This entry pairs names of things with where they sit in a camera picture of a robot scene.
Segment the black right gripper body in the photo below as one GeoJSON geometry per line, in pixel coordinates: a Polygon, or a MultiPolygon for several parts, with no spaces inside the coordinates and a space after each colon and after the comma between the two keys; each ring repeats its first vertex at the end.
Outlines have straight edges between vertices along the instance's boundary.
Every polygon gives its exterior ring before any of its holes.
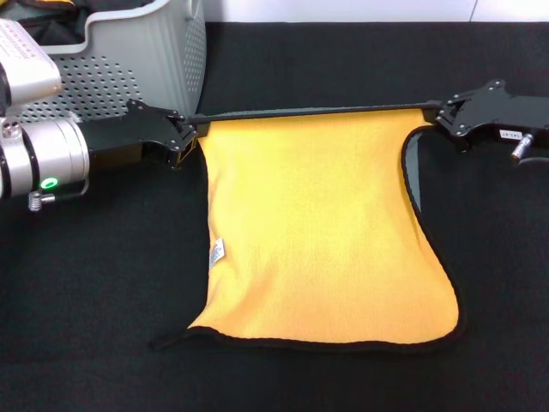
{"type": "Polygon", "coordinates": [[[548,147],[547,97],[509,93],[506,82],[490,80],[486,85],[463,92],[461,101],[445,110],[456,111],[459,129],[444,129],[448,138],[461,150],[478,142],[481,134],[491,133],[504,142],[529,140],[520,151],[548,147]]]}

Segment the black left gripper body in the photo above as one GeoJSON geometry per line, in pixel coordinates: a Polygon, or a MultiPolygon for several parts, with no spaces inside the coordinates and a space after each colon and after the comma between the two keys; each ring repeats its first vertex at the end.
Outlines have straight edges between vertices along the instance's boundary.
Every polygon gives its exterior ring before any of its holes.
{"type": "Polygon", "coordinates": [[[180,150],[179,112],[127,102],[119,117],[83,123],[91,172],[102,172],[144,161],[175,167],[180,150]]]}

